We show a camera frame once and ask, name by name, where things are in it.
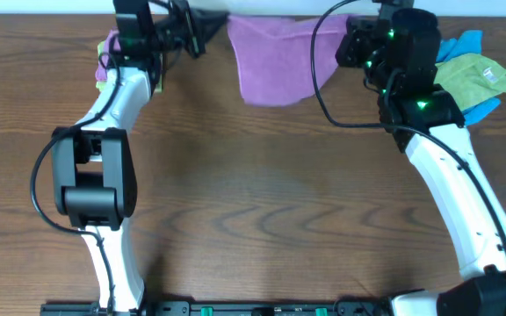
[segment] wire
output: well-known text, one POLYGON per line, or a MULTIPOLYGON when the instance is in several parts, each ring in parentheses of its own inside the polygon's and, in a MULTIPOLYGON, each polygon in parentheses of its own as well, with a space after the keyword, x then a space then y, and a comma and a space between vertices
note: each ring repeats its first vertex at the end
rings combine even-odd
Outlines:
POLYGON ((365 88, 367 88, 368 90, 370 90, 370 91, 372 91, 372 92, 376 92, 376 93, 380 94, 380 92, 379 92, 378 90, 373 89, 373 88, 370 88, 370 87, 368 86, 368 83, 369 83, 369 82, 368 82, 368 78, 367 78, 367 77, 365 77, 365 79, 363 79, 363 81, 362 81, 362 84, 365 86, 365 88))
POLYGON ((101 257, 103 258, 103 263, 105 264, 106 275, 109 279, 109 300, 107 302, 106 311, 107 311, 107 314, 112 315, 112 311, 114 309, 114 295, 113 295, 114 294, 114 282, 112 280, 111 264, 109 263, 108 258, 106 257, 105 247, 103 245, 104 239, 101 238, 97 233, 87 232, 84 230, 76 230, 76 229, 66 228, 64 226, 60 226, 57 223, 54 223, 44 213, 44 211, 42 211, 42 208, 40 207, 40 204, 39 204, 39 200, 36 197, 36 178, 39 173, 40 164, 42 163, 42 161, 44 160, 44 157, 46 157, 46 155, 48 154, 50 149, 52 149, 52 147, 59 140, 62 140, 67 135, 70 135, 72 133, 75 133, 75 132, 81 130, 81 128, 83 126, 87 126, 89 124, 95 123, 98 120, 100 120, 105 115, 105 113, 109 110, 109 108, 112 105, 112 102, 114 101, 114 98, 119 93, 119 88, 121 85, 120 67, 119 67, 118 63, 114 60, 114 57, 112 56, 112 54, 109 54, 107 52, 103 52, 98 56, 98 61, 101 65, 103 65, 103 66, 105 65, 102 61, 102 57, 104 55, 108 55, 109 61, 112 62, 112 65, 116 69, 116 73, 117 73, 116 82, 114 84, 114 89, 112 90, 111 96, 106 101, 106 104, 103 107, 103 110, 101 110, 99 113, 97 113, 94 118, 88 119, 84 122, 75 124, 73 126, 70 126, 69 128, 66 128, 66 129, 60 131, 44 146, 44 148, 40 152, 38 158, 36 159, 36 162, 34 163, 33 172, 31 173, 30 191, 31 191, 31 200, 34 205, 34 209, 42 217, 42 219, 44 219, 44 221, 47 224, 49 224, 52 228, 55 228, 56 230, 63 232, 63 233, 71 233, 71 234, 75 234, 75 235, 89 235, 89 236, 95 238, 95 241, 97 241, 97 246, 98 246, 99 252, 101 254, 101 257))
POLYGON ((171 70, 173 66, 177 64, 177 61, 179 60, 179 57, 181 57, 181 51, 183 48, 179 48, 177 51, 175 51, 175 57, 173 57, 173 60, 170 61, 169 65, 165 68, 165 72, 171 70))
MULTIPOLYGON (((314 31, 312 33, 312 40, 311 40, 311 45, 310 45, 310 63, 311 63, 311 70, 312 70, 312 81, 314 84, 315 96, 317 97, 317 100, 320 103, 323 114, 325 114, 325 117, 327 118, 327 120, 334 126, 343 127, 343 128, 386 128, 386 129, 394 129, 394 130, 398 129, 398 130, 418 134, 418 135, 426 138, 427 140, 430 140, 431 142, 433 142, 435 145, 439 146, 440 148, 442 148, 466 172, 467 176, 472 181, 473 186, 480 194, 481 200, 483 200, 483 203, 485 204, 486 208, 488 209, 489 215, 490 215, 491 219, 493 220, 493 224, 495 225, 495 229, 496 229, 497 233, 499 234, 499 238, 501 239, 501 243, 502 243, 502 249, 503 249, 503 252, 505 253, 505 257, 506 257, 506 234, 502 228, 501 221, 499 220, 499 217, 497 216, 497 213, 495 212, 495 209, 494 209, 493 205, 491 204, 491 201, 489 201, 487 194, 483 190, 483 187, 481 186, 480 182, 476 178, 473 171, 470 169, 467 162, 465 162, 462 158, 460 158, 460 156, 456 152, 454 152, 451 148, 449 148, 446 144, 444 144, 444 142, 442 142, 441 140, 439 140, 438 138, 436 138, 432 135, 429 135, 427 133, 416 130, 415 128, 410 127, 410 126, 391 125, 391 124, 382 124, 382 123, 364 123, 364 124, 340 123, 340 122, 337 122, 336 120, 334 120, 331 117, 331 115, 329 114, 329 111, 327 110, 327 106, 323 102, 322 95, 321 95, 320 90, 317 85, 317 78, 315 76, 315 57, 314 57, 315 35, 317 34, 317 30, 320 28, 323 21, 325 20, 325 18, 329 14, 331 14, 333 11, 337 10, 338 8, 340 8, 346 4, 350 4, 354 1, 356 1, 356 0, 344 0, 340 3, 332 6, 329 10, 327 10, 325 13, 323 13, 323 15, 319 18, 319 20, 317 21, 317 24, 315 25, 314 31)), ((393 86, 394 79, 400 72, 401 71, 399 69, 395 69, 392 72, 392 75, 390 76, 390 78, 388 79, 387 89, 384 94, 384 98, 385 98, 386 102, 389 99, 389 95, 390 95, 390 92, 391 92, 391 89, 393 86)))
MULTIPOLYGON (((110 56, 111 54, 114 54, 114 44, 115 42, 117 41, 117 39, 119 38, 119 32, 117 32, 116 34, 114 34, 113 36, 111 36, 111 39, 109 39, 109 51, 108 51, 108 55, 110 56)), ((106 66, 105 64, 103 63, 103 61, 101 60, 101 55, 98 56, 98 63, 101 64, 101 67, 105 68, 106 69, 106 66)))
POLYGON ((171 14, 173 12, 173 9, 169 5, 170 2, 165 3, 162 0, 148 0, 148 2, 151 4, 156 4, 156 5, 159 5, 163 8, 165 8, 169 14, 171 14))

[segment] purple cloth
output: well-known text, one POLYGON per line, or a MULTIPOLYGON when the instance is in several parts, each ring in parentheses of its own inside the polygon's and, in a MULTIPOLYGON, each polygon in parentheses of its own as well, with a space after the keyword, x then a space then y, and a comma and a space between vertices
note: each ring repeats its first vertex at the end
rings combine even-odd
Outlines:
MULTIPOLYGON (((105 47, 103 48, 103 52, 108 53, 109 45, 111 43, 111 38, 113 36, 116 36, 118 33, 119 33, 119 31, 117 31, 117 30, 110 30, 109 31, 109 36, 107 36, 105 39, 105 47)), ((119 44, 118 39, 115 39, 114 46, 112 47, 112 49, 114 49, 115 51, 120 50, 120 44, 119 44)), ((107 55, 103 56, 103 63, 105 65, 108 61, 109 61, 109 57, 107 55)), ((97 79, 98 82, 106 81, 106 69, 104 69, 98 61, 97 61, 97 71, 95 71, 95 79, 97 79)))
MULTIPOLYGON (((335 52, 346 33, 347 15, 325 19, 315 38, 315 69, 321 87, 335 72, 335 52)), ((317 19, 230 16, 242 97, 247 104, 285 106, 314 94, 310 40, 317 19)))

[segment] wood grain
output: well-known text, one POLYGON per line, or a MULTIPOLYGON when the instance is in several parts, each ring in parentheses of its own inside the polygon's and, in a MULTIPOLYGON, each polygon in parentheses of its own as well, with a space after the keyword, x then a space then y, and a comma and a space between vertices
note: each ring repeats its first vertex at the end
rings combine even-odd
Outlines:
MULTIPOLYGON (((506 18, 442 18, 445 37, 482 29, 506 67, 506 18)), ((91 301, 98 284, 79 238, 35 214, 28 180, 56 126, 97 97, 96 45, 108 16, 0 16, 0 315, 47 300, 91 301)), ((131 135, 139 182, 132 231, 153 298, 335 300, 459 282, 450 237, 423 180, 381 131, 329 126, 313 98, 243 103, 225 31, 186 56, 131 135)), ((322 92, 341 120, 372 122, 372 93, 339 69, 322 92)), ((506 210, 506 95, 473 144, 506 210)), ((45 162, 40 199, 53 218, 45 162)))

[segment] green cloth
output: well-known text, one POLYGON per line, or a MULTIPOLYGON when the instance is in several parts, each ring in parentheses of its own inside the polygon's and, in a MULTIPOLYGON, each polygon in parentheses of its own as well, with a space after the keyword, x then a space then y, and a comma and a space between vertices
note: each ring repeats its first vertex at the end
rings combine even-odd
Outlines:
MULTIPOLYGON (((104 50, 105 50, 105 41, 103 40, 102 42, 98 43, 98 45, 97 45, 97 58, 98 58, 98 56, 101 55, 101 53, 103 53, 104 50)), ((95 88, 97 88, 99 92, 103 92, 103 90, 105 89, 105 86, 106 86, 106 82, 95 83, 95 88)))
POLYGON ((480 54, 463 54, 437 68, 435 83, 450 92, 462 111, 506 92, 506 69, 480 54))

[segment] cloth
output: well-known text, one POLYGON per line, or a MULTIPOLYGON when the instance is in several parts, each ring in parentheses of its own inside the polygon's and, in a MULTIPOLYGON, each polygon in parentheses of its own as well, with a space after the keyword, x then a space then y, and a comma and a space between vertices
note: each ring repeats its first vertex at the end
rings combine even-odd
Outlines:
POLYGON ((501 100, 496 97, 491 97, 476 106, 462 111, 466 119, 466 125, 470 126, 480 123, 492 110, 497 108, 499 104, 501 104, 501 100))
MULTIPOLYGON (((112 37, 116 36, 119 33, 117 30, 110 30, 109 35, 106 37, 104 42, 101 42, 97 46, 98 54, 101 54, 103 52, 109 52, 109 46, 111 45, 112 37)), ((117 39, 114 41, 114 45, 112 46, 112 49, 114 50, 120 50, 120 43, 117 39)), ((106 63, 109 61, 108 56, 103 56, 103 63, 106 65, 106 63)), ((98 82, 106 82, 106 69, 101 66, 101 64, 97 61, 97 71, 95 71, 95 79, 97 79, 98 82)))
POLYGON ((465 31, 458 40, 443 40, 438 49, 437 62, 449 61, 463 54, 481 54, 481 37, 483 31, 465 31))
MULTIPOLYGON (((337 68, 335 52, 346 33, 347 15, 329 16, 317 32, 315 69, 321 87, 337 68)), ((314 94, 310 40, 317 19, 230 16, 228 35, 247 104, 285 106, 314 94)))
POLYGON ((437 64, 435 83, 464 111, 506 92, 506 69, 480 54, 463 54, 437 64))
MULTIPOLYGON (((449 61, 454 57, 461 56, 462 54, 474 53, 481 54, 481 38, 483 31, 470 30, 465 31, 460 35, 459 39, 443 40, 438 49, 437 62, 449 61)), ((488 100, 477 104, 473 108, 462 111, 466 119, 466 125, 479 123, 482 119, 492 112, 501 101, 496 97, 491 97, 488 100)))

